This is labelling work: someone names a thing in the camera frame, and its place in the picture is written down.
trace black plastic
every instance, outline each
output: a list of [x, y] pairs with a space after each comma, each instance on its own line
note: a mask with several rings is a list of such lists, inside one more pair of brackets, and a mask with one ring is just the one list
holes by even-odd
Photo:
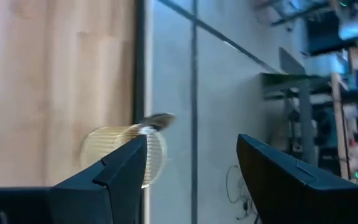
[[146, 156], [138, 136], [54, 187], [0, 189], [0, 223], [131, 223]]
[[264, 224], [358, 223], [358, 185], [245, 134], [237, 156]]

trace equipment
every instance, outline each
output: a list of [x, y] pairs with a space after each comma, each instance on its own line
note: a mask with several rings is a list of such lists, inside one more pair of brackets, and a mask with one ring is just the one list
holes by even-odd
[[132, 223], [147, 137], [139, 135], [54, 187], [0, 189], [0, 223]]
[[358, 223], [358, 185], [245, 135], [237, 157], [266, 223]]

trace wood surface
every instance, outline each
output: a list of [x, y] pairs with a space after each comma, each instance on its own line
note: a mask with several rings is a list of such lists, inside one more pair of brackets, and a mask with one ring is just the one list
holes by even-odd
[[134, 3], [0, 0], [0, 186], [80, 171], [82, 140], [131, 124]]

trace wooden panel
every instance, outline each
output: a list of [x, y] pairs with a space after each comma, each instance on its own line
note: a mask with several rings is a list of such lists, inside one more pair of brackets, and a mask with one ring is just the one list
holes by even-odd
[[81, 142], [131, 123], [126, 0], [0, 0], [0, 186], [78, 172]]

